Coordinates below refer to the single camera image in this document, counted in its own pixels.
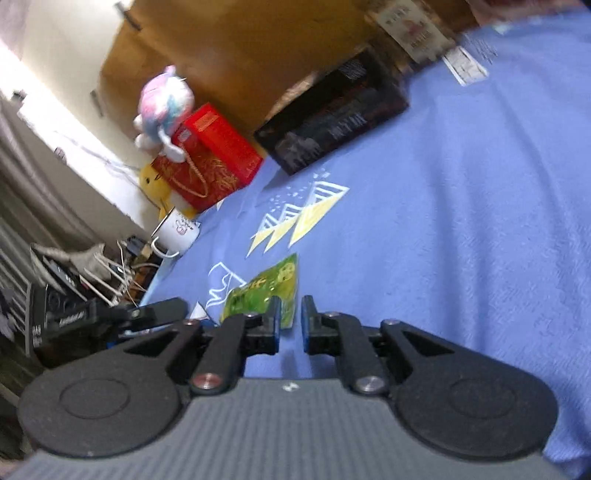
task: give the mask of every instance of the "yellow plush toy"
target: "yellow plush toy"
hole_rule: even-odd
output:
[[[197,212],[175,192],[168,182],[148,163],[139,172],[139,187],[146,196],[160,208],[160,219],[173,208],[178,208],[187,218],[194,218]]]

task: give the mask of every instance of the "black box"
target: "black box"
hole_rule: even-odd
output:
[[[367,47],[320,78],[254,135],[293,174],[407,106],[398,79]]]

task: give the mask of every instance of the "green snack package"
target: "green snack package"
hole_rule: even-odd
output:
[[[296,314],[297,255],[259,273],[243,287],[234,288],[224,305],[221,322],[237,313],[265,313],[273,296],[281,299],[281,328],[291,328]]]

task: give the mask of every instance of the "white paper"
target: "white paper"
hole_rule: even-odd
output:
[[[456,47],[443,57],[447,68],[462,86],[468,86],[488,77],[488,70],[480,65],[464,47]]]

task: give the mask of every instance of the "wooden cabinet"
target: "wooden cabinet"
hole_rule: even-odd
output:
[[[475,25],[464,0],[433,0],[456,31]],[[243,134],[310,72],[351,55],[373,33],[352,0],[136,0],[100,76],[109,116],[130,136],[139,92],[175,64],[198,103],[210,101]]]

